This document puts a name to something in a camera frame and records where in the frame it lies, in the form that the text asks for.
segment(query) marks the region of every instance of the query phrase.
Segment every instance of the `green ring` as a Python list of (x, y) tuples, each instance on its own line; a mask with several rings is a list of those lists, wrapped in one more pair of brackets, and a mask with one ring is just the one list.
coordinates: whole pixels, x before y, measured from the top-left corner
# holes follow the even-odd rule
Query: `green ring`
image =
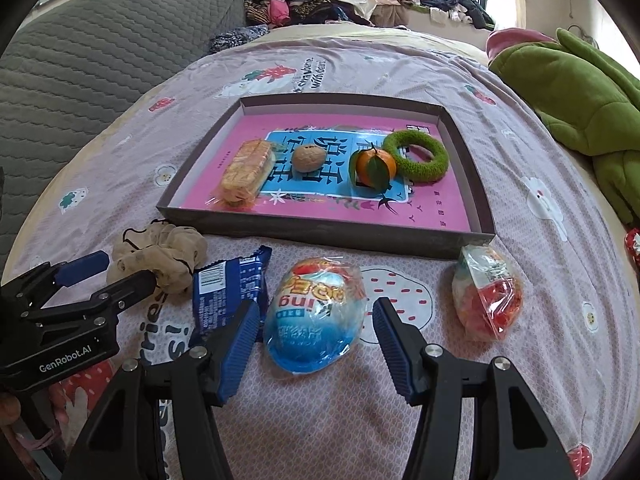
[[(414, 162), (401, 156), (398, 148), (411, 144), (429, 150), (433, 158), (429, 162)], [(418, 130), (398, 130), (389, 134), (382, 143), (382, 149), (394, 158), (398, 172), (414, 182), (435, 182), (449, 169), (449, 154), (444, 145)]]

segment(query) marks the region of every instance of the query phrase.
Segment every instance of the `blue plastic package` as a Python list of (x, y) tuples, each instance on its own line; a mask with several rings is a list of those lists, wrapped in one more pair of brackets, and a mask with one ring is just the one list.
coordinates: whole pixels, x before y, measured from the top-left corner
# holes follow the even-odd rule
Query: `blue plastic package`
[(267, 312), (268, 354), (292, 374), (317, 372), (358, 341), (365, 309), (359, 267), (340, 258), (298, 262), (280, 282)]
[(193, 273), (193, 317), (195, 330), (190, 346), (201, 344), (213, 329), (225, 326), (242, 300), (254, 300), (260, 308), (260, 330), (269, 307), (264, 273), (271, 259), (271, 248), (260, 246), (245, 258), (220, 260)]

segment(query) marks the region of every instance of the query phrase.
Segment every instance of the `candy package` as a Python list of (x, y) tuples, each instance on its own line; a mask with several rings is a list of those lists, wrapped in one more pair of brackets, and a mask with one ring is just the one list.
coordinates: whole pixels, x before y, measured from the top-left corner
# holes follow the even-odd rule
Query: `candy package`
[(242, 143), (210, 202), (242, 208), (251, 206), (275, 163), (273, 144), (268, 140), (247, 140)]
[(360, 267), (341, 258), (310, 258), (283, 277), (267, 312), (264, 343), (283, 370), (325, 368), (357, 342), (367, 298)]
[[(219, 260), (193, 273), (193, 317), (195, 329), (189, 346), (202, 344), (209, 333), (225, 326), (242, 300), (254, 300), (260, 309), (260, 324), (269, 306), (264, 274), (271, 248), (260, 246), (254, 254), (233, 260)], [(256, 341), (262, 341), (262, 327)]]
[(466, 246), (453, 277), (453, 303), (469, 339), (504, 341), (522, 306), (522, 283), (500, 254)]

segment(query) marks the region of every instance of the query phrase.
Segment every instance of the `gray quilted blanket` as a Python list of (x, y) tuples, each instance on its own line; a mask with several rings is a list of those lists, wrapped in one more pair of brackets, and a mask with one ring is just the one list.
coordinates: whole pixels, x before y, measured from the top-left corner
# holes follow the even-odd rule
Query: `gray quilted blanket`
[(56, 173), (141, 95), (244, 25), (242, 0), (72, 0), (0, 58), (0, 269)]

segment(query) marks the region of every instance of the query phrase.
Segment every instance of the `plastic wrap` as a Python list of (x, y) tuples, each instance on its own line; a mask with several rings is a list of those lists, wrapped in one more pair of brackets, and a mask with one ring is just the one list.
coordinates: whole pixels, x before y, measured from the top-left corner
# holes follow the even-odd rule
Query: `plastic wrap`
[(275, 160), (273, 144), (268, 140), (243, 142), (226, 167), (212, 200), (237, 208), (253, 205)]
[(453, 301), (469, 339), (504, 341), (522, 306), (522, 284), (487, 246), (462, 248), (453, 277)]
[(283, 370), (325, 368), (357, 342), (366, 309), (360, 267), (341, 258), (310, 258), (283, 277), (264, 324), (268, 354)]

